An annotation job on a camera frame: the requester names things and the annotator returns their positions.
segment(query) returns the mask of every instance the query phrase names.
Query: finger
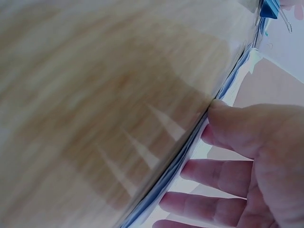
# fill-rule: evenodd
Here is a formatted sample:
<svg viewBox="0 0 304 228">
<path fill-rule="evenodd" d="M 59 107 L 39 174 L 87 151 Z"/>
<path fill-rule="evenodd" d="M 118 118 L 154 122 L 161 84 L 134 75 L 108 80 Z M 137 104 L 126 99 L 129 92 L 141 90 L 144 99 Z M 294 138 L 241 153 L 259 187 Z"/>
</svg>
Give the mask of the finger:
<svg viewBox="0 0 304 228">
<path fill-rule="evenodd" d="M 206 126 L 206 128 L 204 129 L 204 132 L 201 135 L 201 138 L 205 143 L 207 143 L 209 145 L 217 146 L 217 147 L 224 148 L 224 149 L 231 150 L 231 151 L 233 150 L 231 148 L 231 146 L 221 143 L 219 140 L 217 140 L 216 137 L 214 137 L 214 133 L 212 131 L 210 124 L 208 124 Z"/>
<path fill-rule="evenodd" d="M 295 105 L 259 104 L 233 108 L 221 101 L 213 101 L 208 110 L 212 136 L 207 142 L 254 159 L 265 142 L 282 127 L 282 123 L 303 109 Z"/>
<path fill-rule="evenodd" d="M 200 227 L 191 226 L 188 224 L 183 224 L 170 220 L 160 220 L 155 222 L 152 228 L 200 228 Z"/>
<path fill-rule="evenodd" d="M 235 227 L 246 206 L 244 199 L 224 199 L 168 192 L 160 207 L 179 216 Z"/>
<path fill-rule="evenodd" d="M 245 198 L 248 193 L 252 161 L 190 160 L 181 172 L 184 179 Z"/>
</svg>

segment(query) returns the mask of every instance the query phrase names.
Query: hand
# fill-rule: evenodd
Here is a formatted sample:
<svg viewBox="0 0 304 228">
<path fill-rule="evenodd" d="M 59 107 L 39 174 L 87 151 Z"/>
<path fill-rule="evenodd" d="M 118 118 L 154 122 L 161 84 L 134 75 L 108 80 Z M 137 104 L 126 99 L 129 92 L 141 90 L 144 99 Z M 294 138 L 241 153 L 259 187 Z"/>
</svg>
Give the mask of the hand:
<svg viewBox="0 0 304 228">
<path fill-rule="evenodd" d="M 291 8 L 294 5 L 301 4 L 301 0 L 280 0 L 281 8 Z"/>
<path fill-rule="evenodd" d="M 169 192 L 168 212 L 237 228 L 304 227 L 304 108 L 215 101 L 202 139 L 253 161 L 190 160 L 181 176 L 232 195 L 221 199 Z M 162 220 L 153 228 L 195 228 Z"/>
</svg>

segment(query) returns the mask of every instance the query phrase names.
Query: metal clip handle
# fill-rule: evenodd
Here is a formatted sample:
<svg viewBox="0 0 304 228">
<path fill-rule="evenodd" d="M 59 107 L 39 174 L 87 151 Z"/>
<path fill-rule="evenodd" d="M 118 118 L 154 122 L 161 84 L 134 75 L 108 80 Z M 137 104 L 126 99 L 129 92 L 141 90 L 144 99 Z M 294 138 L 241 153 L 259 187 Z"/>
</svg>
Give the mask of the metal clip handle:
<svg viewBox="0 0 304 228">
<path fill-rule="evenodd" d="M 281 17 L 283 18 L 283 21 L 285 22 L 285 24 L 287 26 L 288 32 L 292 33 L 293 32 L 293 27 L 292 27 L 291 23 L 289 22 L 289 20 L 287 19 L 286 15 L 284 14 L 283 10 L 280 9 L 279 13 L 280 13 Z"/>
</svg>

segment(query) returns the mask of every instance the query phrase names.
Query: wooden table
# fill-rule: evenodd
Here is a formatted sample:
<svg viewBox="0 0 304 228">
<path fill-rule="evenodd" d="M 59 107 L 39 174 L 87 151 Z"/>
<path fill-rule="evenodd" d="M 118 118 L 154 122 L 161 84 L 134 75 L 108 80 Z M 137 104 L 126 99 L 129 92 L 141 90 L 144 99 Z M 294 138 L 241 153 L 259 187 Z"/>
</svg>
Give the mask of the wooden table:
<svg viewBox="0 0 304 228">
<path fill-rule="evenodd" d="M 256 27 L 257 0 L 5 0 L 0 221 L 117 227 Z"/>
</svg>

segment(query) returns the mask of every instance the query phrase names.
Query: blue binder clip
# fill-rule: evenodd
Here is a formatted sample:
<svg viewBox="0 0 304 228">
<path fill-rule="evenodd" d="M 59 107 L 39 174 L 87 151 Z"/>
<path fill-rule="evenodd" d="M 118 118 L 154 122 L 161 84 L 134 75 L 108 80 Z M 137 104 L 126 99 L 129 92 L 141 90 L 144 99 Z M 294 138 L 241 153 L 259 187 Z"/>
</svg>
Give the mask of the blue binder clip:
<svg viewBox="0 0 304 228">
<path fill-rule="evenodd" d="M 261 10 L 260 17 L 262 18 L 272 18 L 277 19 L 278 15 L 282 17 L 283 21 L 287 26 L 287 30 L 289 33 L 293 32 L 293 28 L 286 15 L 280 9 L 280 0 L 261 0 Z"/>
</svg>

